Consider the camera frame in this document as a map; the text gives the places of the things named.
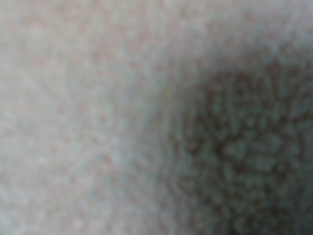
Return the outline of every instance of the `pale skin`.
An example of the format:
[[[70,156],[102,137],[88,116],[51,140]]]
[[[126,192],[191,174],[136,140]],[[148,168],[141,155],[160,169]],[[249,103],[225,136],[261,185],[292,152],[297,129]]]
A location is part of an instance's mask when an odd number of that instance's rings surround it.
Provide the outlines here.
[[[254,50],[285,42],[309,56],[313,4],[9,2],[0,1],[0,234],[241,235],[239,225],[202,225],[176,190],[190,163],[167,147],[167,123],[213,86],[207,71],[253,64]]]

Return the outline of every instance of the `skin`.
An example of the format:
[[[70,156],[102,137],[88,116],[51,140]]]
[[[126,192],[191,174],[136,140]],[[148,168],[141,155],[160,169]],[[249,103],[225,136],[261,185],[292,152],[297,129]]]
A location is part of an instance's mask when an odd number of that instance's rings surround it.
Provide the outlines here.
[[[312,3],[86,2],[0,1],[0,232],[310,235]]]

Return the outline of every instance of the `fuzzy texture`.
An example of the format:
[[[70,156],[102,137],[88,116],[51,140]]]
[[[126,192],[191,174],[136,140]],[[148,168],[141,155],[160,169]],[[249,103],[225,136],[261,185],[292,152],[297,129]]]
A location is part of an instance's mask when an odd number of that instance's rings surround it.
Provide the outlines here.
[[[312,59],[290,43],[221,55],[177,92],[159,187],[189,234],[312,234]]]

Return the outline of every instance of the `skin surface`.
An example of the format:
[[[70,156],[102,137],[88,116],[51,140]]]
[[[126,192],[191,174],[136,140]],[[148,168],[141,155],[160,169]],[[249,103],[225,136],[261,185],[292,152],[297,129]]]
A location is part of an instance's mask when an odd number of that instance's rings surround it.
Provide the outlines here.
[[[0,233],[312,234],[311,1],[0,11]]]

